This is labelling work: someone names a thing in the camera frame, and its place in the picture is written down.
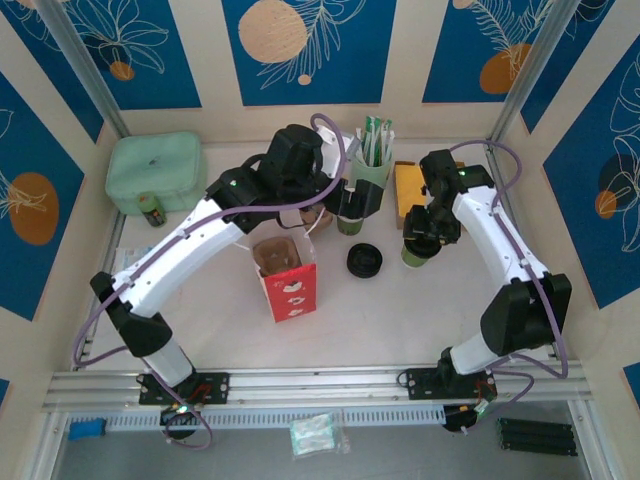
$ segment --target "gray floor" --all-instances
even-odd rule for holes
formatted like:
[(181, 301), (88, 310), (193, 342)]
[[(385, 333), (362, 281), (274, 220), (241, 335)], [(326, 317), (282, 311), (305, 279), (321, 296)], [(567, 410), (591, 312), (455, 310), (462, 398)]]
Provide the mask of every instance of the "gray floor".
[[(562, 404), (522, 404), (504, 416), (568, 421)], [(439, 426), (346, 429), (348, 454), (294, 460), (288, 430), (216, 432), (216, 444), (191, 452), (164, 443), (158, 432), (113, 433), (66, 442), (58, 480), (453, 480), (585, 479), (582, 453), (556, 457), (503, 451), (495, 419), (464, 437)]]

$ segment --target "small green bottle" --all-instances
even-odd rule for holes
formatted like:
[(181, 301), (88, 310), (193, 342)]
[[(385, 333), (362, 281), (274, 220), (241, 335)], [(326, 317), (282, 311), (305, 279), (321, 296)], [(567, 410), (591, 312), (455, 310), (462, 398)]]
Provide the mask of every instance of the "small green bottle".
[(156, 196), (145, 192), (138, 197), (138, 208), (152, 227), (161, 227), (167, 223), (167, 215)]

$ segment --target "green cup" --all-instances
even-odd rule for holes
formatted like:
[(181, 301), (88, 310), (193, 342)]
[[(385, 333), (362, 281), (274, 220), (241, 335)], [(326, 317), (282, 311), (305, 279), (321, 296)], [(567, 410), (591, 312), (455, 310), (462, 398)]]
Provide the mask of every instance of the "green cup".
[(345, 235), (356, 235), (362, 230), (364, 218), (351, 220), (350, 218), (337, 217), (338, 231)]
[(435, 242), (405, 240), (401, 253), (402, 261), (407, 267), (418, 268), (435, 257), (441, 248), (442, 246)]

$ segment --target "white tabletop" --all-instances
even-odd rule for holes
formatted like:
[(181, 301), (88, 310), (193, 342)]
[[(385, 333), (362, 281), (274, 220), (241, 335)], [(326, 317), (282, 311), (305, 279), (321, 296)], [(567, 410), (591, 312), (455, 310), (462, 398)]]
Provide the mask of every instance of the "white tabletop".
[[(399, 142), (397, 160), (419, 161), (429, 151), (447, 148), (424, 142)], [(205, 148), (209, 180), (239, 165), (267, 144), (214, 145)], [(481, 146), (455, 152), (467, 165), (486, 166)], [(151, 246), (188, 212), (169, 213), (155, 229), (142, 217), (128, 217), (121, 247)], [(402, 233), (396, 229), (392, 188), (382, 209), (368, 218), (355, 237), (334, 224), (313, 236), (318, 264), (316, 312), (276, 324), (253, 268), (250, 253), (227, 247), (203, 265), (167, 299), (161, 313), (196, 368), (334, 367), (433, 363), (440, 352), (477, 333), (480, 316), (493, 298), (488, 271), (469, 235), (419, 269), (400, 259)], [(368, 280), (346, 267), (349, 248), (360, 242), (380, 249), (380, 273)], [(101, 318), (91, 355), (122, 345), (115, 329)], [(91, 367), (141, 368), (120, 353)]]

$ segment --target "metal rail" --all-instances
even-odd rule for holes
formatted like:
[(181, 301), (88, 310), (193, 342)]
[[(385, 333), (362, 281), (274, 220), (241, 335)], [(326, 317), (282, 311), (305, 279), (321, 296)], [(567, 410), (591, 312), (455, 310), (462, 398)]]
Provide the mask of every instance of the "metal rail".
[[(559, 369), (559, 362), (547, 361)], [(398, 365), (388, 367), (299, 368), (299, 369), (228, 369), (231, 374), (228, 403), (220, 408), (295, 408), (367, 405), (416, 405), (407, 390), (396, 383), (400, 372), (408, 367), (435, 365)], [(526, 372), (536, 379), (524, 401), (590, 400), (591, 391), (582, 366), (570, 362), (569, 378), (558, 380), (539, 368), (524, 362), (505, 367)], [(79, 371), (53, 375), (44, 400), (45, 412), (158, 410), (159, 407), (138, 405), (140, 386), (137, 371)], [(498, 398), (509, 400), (520, 392), (527, 380), (496, 375)], [(461, 398), (424, 401), (425, 404), (450, 405), (473, 402)]]

